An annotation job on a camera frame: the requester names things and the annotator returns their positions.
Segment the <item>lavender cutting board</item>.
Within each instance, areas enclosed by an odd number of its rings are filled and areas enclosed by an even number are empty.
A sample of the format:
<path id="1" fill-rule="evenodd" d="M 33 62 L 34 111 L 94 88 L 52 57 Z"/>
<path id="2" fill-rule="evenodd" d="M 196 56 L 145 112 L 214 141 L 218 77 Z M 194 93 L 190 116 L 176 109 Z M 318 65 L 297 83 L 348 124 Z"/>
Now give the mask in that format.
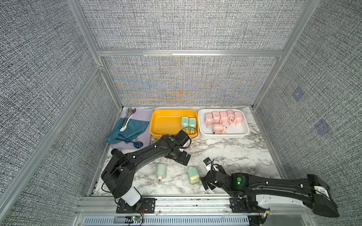
<path id="1" fill-rule="evenodd" d="M 135 120 L 149 122 L 149 125 L 147 126 L 146 130 L 142 134 L 140 134 L 138 137 L 136 137 L 134 139 L 134 141 L 140 141 L 140 142 L 143 143 L 143 147 L 141 147 L 141 148 L 144 148 L 144 147 L 150 145 L 150 140 L 151 140 L 150 121 L 151 121 L 153 112 L 154 112 L 153 109 L 137 109 L 136 113 L 131 118 L 131 120 L 135 119 Z M 133 143 L 125 143 L 124 141 L 119 141 L 116 144 L 112 144 L 111 147 L 112 148 L 117 148 L 119 150 L 121 150 L 121 149 L 135 149 Z"/>

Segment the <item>white spoon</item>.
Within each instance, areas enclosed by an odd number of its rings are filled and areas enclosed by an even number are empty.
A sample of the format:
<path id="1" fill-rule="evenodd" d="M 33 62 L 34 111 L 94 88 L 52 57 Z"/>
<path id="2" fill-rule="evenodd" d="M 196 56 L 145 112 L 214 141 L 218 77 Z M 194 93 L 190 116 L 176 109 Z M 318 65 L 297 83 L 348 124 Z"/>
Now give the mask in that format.
<path id="1" fill-rule="evenodd" d="M 128 114 L 128 115 L 127 115 L 127 118 L 125 119 L 124 123 L 122 124 L 122 127 L 121 127 L 120 130 L 119 130 L 120 132 L 123 132 L 123 131 L 126 130 L 127 124 L 128 124 L 128 122 L 129 122 L 130 118 L 132 117 L 132 115 L 133 115 L 133 114 Z"/>

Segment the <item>green sharpener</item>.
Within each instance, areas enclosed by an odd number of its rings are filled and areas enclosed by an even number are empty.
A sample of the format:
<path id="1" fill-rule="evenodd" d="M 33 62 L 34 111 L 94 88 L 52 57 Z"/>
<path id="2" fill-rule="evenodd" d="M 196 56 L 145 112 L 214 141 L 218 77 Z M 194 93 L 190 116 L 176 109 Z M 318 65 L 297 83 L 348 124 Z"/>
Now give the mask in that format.
<path id="1" fill-rule="evenodd" d="M 188 170 L 187 170 L 187 175 L 188 175 L 188 179 L 189 179 L 189 182 L 194 185 L 194 184 L 197 184 L 199 181 L 200 181 L 200 175 L 199 175 L 199 172 L 196 168 L 194 167 L 190 167 Z"/>
<path id="2" fill-rule="evenodd" d="M 156 169 L 156 177 L 158 183 L 161 184 L 162 180 L 167 177 L 167 166 L 164 164 L 159 164 Z"/>
<path id="3" fill-rule="evenodd" d="M 189 118 L 189 129 L 192 132 L 196 131 L 196 129 L 197 129 L 197 119 L 196 118 Z"/>
<path id="4" fill-rule="evenodd" d="M 189 118 L 188 117 L 182 117 L 182 130 L 188 129 L 189 127 Z"/>

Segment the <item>pink sharpener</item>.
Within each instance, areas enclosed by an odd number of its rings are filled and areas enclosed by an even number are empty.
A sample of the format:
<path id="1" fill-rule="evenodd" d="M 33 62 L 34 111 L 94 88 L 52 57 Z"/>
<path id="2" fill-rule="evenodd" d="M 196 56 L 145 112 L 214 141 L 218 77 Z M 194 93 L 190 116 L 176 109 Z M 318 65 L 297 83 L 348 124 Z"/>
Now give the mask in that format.
<path id="1" fill-rule="evenodd" d="M 219 114 L 220 114 L 220 121 L 219 121 L 219 123 L 220 123 L 220 124 L 227 123 L 228 120 L 229 120 L 227 113 L 226 113 L 225 111 L 221 111 L 221 112 L 219 112 Z"/>
<path id="2" fill-rule="evenodd" d="M 226 111 L 227 117 L 228 117 L 228 123 L 231 125 L 234 122 L 235 114 L 233 110 L 227 110 Z"/>
<path id="3" fill-rule="evenodd" d="M 205 126 L 211 126 L 214 123 L 213 114 L 212 113 L 206 113 L 205 114 Z"/>
<path id="4" fill-rule="evenodd" d="M 219 111 L 213 111 L 212 116 L 213 116 L 213 123 L 220 123 L 221 117 Z"/>
<path id="5" fill-rule="evenodd" d="M 243 118 L 244 118 L 244 116 L 243 116 L 242 112 L 234 111 L 234 121 L 233 122 L 236 126 L 241 125 Z"/>
<path id="6" fill-rule="evenodd" d="M 215 123 L 213 125 L 213 133 L 214 134 L 224 134 L 225 130 L 227 129 L 222 123 Z"/>

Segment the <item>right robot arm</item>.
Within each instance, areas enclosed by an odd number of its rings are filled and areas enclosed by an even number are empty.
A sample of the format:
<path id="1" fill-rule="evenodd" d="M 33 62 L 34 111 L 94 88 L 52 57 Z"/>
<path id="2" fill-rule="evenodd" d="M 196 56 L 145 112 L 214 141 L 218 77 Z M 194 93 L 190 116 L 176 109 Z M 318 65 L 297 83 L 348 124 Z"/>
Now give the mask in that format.
<path id="1" fill-rule="evenodd" d="M 230 196 L 233 213 L 269 212 L 276 205 L 300 204 L 318 216 L 339 217 L 330 186 L 314 174 L 305 179 L 269 179 L 241 172 L 229 175 L 210 158 L 203 163 L 207 170 L 201 178 L 204 189 L 224 190 Z"/>

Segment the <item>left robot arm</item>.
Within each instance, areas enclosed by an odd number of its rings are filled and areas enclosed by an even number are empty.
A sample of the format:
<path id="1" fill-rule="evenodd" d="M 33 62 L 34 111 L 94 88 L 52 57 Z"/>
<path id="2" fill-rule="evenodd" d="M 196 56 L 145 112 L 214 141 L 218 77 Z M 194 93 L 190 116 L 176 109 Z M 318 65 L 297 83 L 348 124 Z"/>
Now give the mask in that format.
<path id="1" fill-rule="evenodd" d="M 181 130 L 176 135 L 163 135 L 154 144 L 131 153 L 118 149 L 111 151 L 112 158 L 101 174 L 101 179 L 116 199 L 129 206 L 141 207 L 141 194 L 133 187 L 135 173 L 150 162 L 165 157 L 184 166 L 188 165 L 190 154 L 184 146 L 191 143 L 189 135 Z"/>

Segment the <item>spice jar black lid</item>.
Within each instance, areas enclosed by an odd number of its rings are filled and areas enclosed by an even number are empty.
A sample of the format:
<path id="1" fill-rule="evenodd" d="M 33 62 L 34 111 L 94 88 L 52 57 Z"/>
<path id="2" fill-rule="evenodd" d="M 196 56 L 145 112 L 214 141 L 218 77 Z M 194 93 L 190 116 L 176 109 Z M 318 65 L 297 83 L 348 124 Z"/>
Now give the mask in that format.
<path id="1" fill-rule="evenodd" d="M 116 156 L 116 155 L 118 155 L 118 153 L 119 153 L 119 150 L 116 148 L 111 150 L 112 156 Z"/>

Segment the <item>teal cloth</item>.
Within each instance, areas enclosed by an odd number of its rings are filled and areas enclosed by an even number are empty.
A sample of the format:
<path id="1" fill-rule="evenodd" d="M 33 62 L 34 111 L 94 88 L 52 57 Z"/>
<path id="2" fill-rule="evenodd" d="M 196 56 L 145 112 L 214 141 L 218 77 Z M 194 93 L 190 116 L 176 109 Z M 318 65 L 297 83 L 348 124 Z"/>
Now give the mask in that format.
<path id="1" fill-rule="evenodd" d="M 117 140 L 117 138 L 126 140 L 126 143 L 130 140 L 134 140 L 136 137 L 141 135 L 145 132 L 146 128 L 150 124 L 148 121 L 140 121 L 140 120 L 134 120 L 130 119 L 127 128 L 125 131 L 120 131 L 123 123 L 126 122 L 126 118 L 121 118 L 114 129 L 109 134 L 106 141 L 110 144 L 116 144 L 119 143 L 120 140 Z"/>

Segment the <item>yellow plastic tray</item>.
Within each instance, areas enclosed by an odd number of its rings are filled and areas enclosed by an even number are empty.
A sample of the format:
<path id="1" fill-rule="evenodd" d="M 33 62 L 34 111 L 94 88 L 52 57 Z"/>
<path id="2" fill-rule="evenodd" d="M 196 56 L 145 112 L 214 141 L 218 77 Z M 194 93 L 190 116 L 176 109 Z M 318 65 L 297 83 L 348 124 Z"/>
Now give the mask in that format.
<path id="1" fill-rule="evenodd" d="M 199 132 L 198 113 L 191 109 L 158 109 L 153 112 L 150 122 L 150 133 L 154 138 L 162 135 L 176 135 L 182 130 L 182 117 L 196 118 L 197 129 L 192 132 L 184 129 L 190 138 L 195 138 Z"/>

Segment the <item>white plastic tray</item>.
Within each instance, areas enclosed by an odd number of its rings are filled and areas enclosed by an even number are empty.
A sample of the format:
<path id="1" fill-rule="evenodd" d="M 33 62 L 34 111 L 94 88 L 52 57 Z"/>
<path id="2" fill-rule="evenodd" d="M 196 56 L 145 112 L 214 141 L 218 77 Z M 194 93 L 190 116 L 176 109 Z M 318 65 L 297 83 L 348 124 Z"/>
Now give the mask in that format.
<path id="1" fill-rule="evenodd" d="M 205 114 L 206 113 L 212 113 L 213 111 L 227 111 L 227 110 L 233 110 L 233 111 L 240 111 L 238 109 L 201 109 L 198 112 L 198 119 L 199 119 L 199 131 L 201 133 L 201 135 L 204 138 L 243 138 L 246 135 L 249 134 L 249 127 L 248 127 L 248 123 L 247 120 L 244 116 L 243 113 L 243 120 L 240 126 L 236 126 L 234 123 L 232 123 L 231 125 L 227 122 L 224 123 L 223 125 L 227 127 L 227 129 L 225 130 L 224 134 L 214 134 L 213 133 L 213 125 L 215 123 L 213 123 L 211 126 L 206 127 L 205 126 Z"/>

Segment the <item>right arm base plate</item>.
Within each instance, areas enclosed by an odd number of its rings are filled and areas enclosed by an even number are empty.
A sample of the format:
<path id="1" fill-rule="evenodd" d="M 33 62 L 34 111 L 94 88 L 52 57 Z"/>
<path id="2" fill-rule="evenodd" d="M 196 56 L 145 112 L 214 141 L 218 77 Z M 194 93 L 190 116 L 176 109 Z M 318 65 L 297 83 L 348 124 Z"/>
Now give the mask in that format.
<path id="1" fill-rule="evenodd" d="M 265 213 L 270 212 L 270 208 L 263 208 L 258 205 L 253 198 L 230 198 L 230 208 L 233 213 Z"/>

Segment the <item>metal spoon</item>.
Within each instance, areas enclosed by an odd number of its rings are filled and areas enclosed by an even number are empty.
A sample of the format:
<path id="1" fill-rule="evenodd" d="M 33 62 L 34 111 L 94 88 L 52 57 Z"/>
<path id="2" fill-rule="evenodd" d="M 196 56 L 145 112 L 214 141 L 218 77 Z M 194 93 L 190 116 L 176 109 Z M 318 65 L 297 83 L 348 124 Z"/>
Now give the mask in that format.
<path id="1" fill-rule="evenodd" d="M 136 112 L 136 108 L 129 107 L 126 112 L 126 116 L 129 117 Z"/>

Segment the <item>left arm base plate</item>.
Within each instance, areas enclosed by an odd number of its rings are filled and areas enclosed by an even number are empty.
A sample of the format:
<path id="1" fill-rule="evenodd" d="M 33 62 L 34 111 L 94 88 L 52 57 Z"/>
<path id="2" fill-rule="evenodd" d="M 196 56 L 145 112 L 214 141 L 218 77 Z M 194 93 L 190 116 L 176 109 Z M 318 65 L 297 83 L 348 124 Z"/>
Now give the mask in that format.
<path id="1" fill-rule="evenodd" d="M 126 201 L 120 198 L 117 203 L 116 213 L 154 213 L 155 205 L 155 198 L 141 197 L 141 199 L 135 205 L 129 205 Z"/>

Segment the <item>aluminium front rail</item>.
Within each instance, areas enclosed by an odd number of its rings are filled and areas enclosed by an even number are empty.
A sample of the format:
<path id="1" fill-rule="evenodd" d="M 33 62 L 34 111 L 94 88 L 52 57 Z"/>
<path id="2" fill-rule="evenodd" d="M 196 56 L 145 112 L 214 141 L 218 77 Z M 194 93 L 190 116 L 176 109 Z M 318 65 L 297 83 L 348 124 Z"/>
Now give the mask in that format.
<path id="1" fill-rule="evenodd" d="M 151 216 L 166 215 L 232 215 L 227 195 L 155 195 L 155 212 Z M 260 207 L 270 208 L 271 214 L 311 214 L 299 200 L 274 195 L 257 195 Z M 116 214 L 117 205 L 110 196 L 83 197 L 80 199 L 75 216 L 111 216 Z"/>

